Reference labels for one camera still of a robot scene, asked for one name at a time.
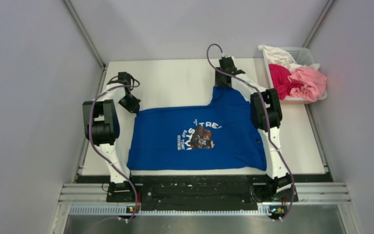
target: white table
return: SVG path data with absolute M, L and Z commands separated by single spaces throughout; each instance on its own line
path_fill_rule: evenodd
M 218 65 L 217 59 L 211 60 Z M 261 58 L 237 58 L 235 65 L 244 70 L 250 79 L 269 87 Z M 104 85 L 118 72 L 128 72 L 141 82 L 131 93 L 141 99 L 141 109 L 208 105 L 212 98 L 214 70 L 206 59 L 146 60 L 110 62 Z M 135 114 L 116 105 L 120 122 L 120 149 L 128 159 Z M 313 131 L 302 104 L 282 104 L 283 120 L 280 125 L 280 143 L 283 157 L 294 174 L 325 173 Z M 205 171 L 131 171 L 133 175 L 263 175 L 255 168 L 205 170 Z M 89 146 L 82 175 L 109 175 L 104 160 Z

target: gray wall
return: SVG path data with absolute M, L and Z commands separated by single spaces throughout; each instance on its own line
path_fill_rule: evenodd
M 100 68 L 59 0 L 0 0 L 0 233 L 48 233 Z
M 205 58 L 219 43 L 237 58 L 259 44 L 302 46 L 327 0 L 72 0 L 105 62 Z
M 332 172 L 374 233 L 374 1 L 338 1 L 311 49 L 329 78 L 314 111 Z

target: white basket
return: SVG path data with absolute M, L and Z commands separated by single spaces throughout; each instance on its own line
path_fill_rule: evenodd
M 296 60 L 297 64 L 300 65 L 306 65 L 310 66 L 313 63 L 316 63 L 315 59 L 313 58 L 312 52 L 310 52 L 309 49 L 307 48 L 302 48 L 302 47 L 279 47 L 282 50 L 285 50 L 290 53 L 290 55 Z M 267 71 L 267 76 L 269 78 L 269 83 L 270 87 L 273 87 L 273 81 L 272 81 L 272 76 L 270 75 L 270 69 L 269 69 L 269 63 L 267 62 L 267 56 L 265 50 L 263 50 L 263 58 L 264 58 L 264 65 L 266 67 Z M 323 93 L 323 96 L 319 98 L 319 100 L 323 100 L 328 96 L 326 90 Z M 295 102 L 304 102 L 304 103 L 311 103 L 311 101 L 308 101 L 302 97 L 289 97 L 286 96 L 284 98 L 285 101 L 295 101 Z

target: robotic arm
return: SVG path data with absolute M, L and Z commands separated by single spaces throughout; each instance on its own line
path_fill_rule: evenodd
M 268 129 L 266 124 L 266 119 L 269 118 L 271 140 L 277 146 L 278 150 L 281 150 L 279 133 L 282 113 L 277 91 L 275 89 L 266 89 L 249 79 L 243 70 L 238 70 L 235 67 L 234 57 L 222 57 L 219 60 L 219 64 L 220 67 L 217 67 L 217 69 L 235 75 L 236 77 L 244 81 L 242 82 L 237 79 L 232 79 L 231 77 L 225 76 L 216 71 L 216 86 L 231 87 L 239 91 L 247 101 L 250 101 L 250 118 L 252 120 L 253 126 L 258 129 L 259 134 L 262 138 L 267 161 L 266 174 L 271 178 L 271 180 L 267 183 L 268 193 L 270 195 L 274 195 L 276 193 L 290 189 L 290 176 L 279 156 L 278 151 L 269 141 Z M 247 84 L 251 84 L 252 86 L 257 87 L 262 93 L 264 102 L 270 105 L 270 107 L 267 108 L 267 117 L 265 116 L 263 111 L 263 100 L 261 100 L 259 95 L 255 93 L 255 90 L 253 88 L 250 88 Z
M 134 78 L 126 73 L 118 73 L 117 80 L 111 79 L 103 92 L 116 86 L 129 85 Z M 93 118 L 92 135 L 95 147 L 103 153 L 112 163 L 107 163 L 110 171 L 111 182 L 123 184 L 126 181 L 113 167 L 116 166 L 127 178 L 130 177 L 130 170 L 123 160 L 118 148 L 118 137 L 120 136 L 120 125 L 115 110 L 115 104 L 120 103 L 130 113 L 138 113 L 140 100 L 131 94 L 128 87 L 119 87 L 102 96 L 95 104 L 93 116 L 90 116 L 93 101 L 86 101 L 82 104 L 84 114 L 85 136 L 89 139 L 89 119 Z

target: laundry pile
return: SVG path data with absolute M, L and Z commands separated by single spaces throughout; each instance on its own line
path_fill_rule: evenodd
M 290 96 L 313 102 L 323 96 L 327 77 L 318 72 L 320 64 L 297 64 L 290 53 L 277 47 L 259 45 L 259 50 L 265 52 L 273 86 L 280 100 Z

